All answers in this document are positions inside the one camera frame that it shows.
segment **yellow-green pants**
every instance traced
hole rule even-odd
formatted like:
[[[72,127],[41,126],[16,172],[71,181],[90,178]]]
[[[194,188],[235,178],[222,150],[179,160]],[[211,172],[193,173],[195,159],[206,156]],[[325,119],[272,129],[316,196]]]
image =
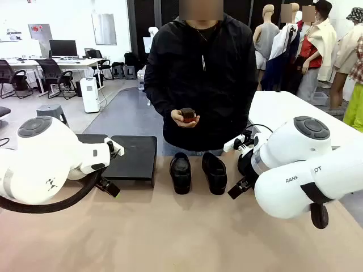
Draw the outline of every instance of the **yellow-green pants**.
[[[352,98],[349,102],[344,123],[363,132],[363,85],[356,83]]]

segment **stool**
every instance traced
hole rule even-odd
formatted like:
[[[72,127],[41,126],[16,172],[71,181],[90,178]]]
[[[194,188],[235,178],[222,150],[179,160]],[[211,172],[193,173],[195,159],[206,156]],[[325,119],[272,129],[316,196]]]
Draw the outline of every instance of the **stool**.
[[[113,75],[115,76],[115,78],[124,79],[125,77],[124,77],[123,66],[121,66],[121,65],[114,66]]]
[[[124,66],[126,79],[137,79],[135,66]]]
[[[69,127],[66,116],[64,115],[62,106],[60,105],[44,105],[36,110],[37,116],[51,116],[62,121]]]

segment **office chair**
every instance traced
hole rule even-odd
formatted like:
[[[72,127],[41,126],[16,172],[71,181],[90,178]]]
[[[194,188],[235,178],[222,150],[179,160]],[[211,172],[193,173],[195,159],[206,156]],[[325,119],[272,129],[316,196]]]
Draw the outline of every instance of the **office chair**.
[[[64,99],[69,100],[72,97],[75,97],[77,94],[75,92],[70,92],[71,85],[74,87],[73,83],[73,72],[65,71],[62,72],[59,65],[53,59],[36,59],[36,62],[39,63],[41,69],[43,70],[43,77],[45,79],[45,84],[50,87],[51,84],[58,85],[59,93],[57,95],[50,96],[50,92],[48,92],[48,99],[52,99],[54,97],[59,96],[61,93],[63,94]]]
[[[0,107],[0,128],[2,127],[2,120],[9,116],[11,113],[11,110],[5,107]]]
[[[101,51],[100,50],[88,50],[88,55],[91,57],[91,58],[102,58],[102,54],[101,54]],[[94,72],[93,72],[93,75],[95,75],[95,72],[97,70],[97,66],[92,66],[91,67]],[[112,69],[111,69],[111,62],[109,59],[103,59],[101,61],[98,62],[98,69],[101,71],[101,74],[103,75],[104,79],[109,79],[109,78],[106,78],[103,74],[103,70],[105,69],[108,69],[109,72],[111,73],[112,75],[112,80],[115,78],[113,76],[113,72],[112,72]]]
[[[31,96],[33,94],[33,89],[27,82],[26,74],[27,73],[24,70],[14,72],[7,61],[0,59],[0,97],[4,99],[10,96],[16,96],[19,99],[23,99]],[[14,92],[11,95],[3,94],[4,84],[12,84]]]

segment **black loafer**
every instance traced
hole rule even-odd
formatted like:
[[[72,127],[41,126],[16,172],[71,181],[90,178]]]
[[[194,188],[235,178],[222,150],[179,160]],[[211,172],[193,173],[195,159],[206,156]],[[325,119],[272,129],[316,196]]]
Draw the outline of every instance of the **black loafer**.
[[[184,153],[175,154],[170,163],[170,175],[177,194],[187,194],[191,189],[191,164]]]
[[[227,173],[225,164],[212,153],[205,153],[202,168],[209,183],[212,194],[221,195],[225,193],[227,186]]]

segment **red shirt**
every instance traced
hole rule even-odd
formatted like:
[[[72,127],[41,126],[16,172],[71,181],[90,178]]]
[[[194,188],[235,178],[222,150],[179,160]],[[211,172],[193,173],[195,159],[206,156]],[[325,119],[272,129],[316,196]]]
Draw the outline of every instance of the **red shirt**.
[[[309,58],[312,55],[314,55],[317,51],[318,51],[317,48],[311,42],[309,42],[307,40],[307,36],[305,36],[304,41],[302,42],[300,56]],[[322,62],[323,62],[323,57],[319,56],[316,59],[310,61],[309,68],[320,68]]]

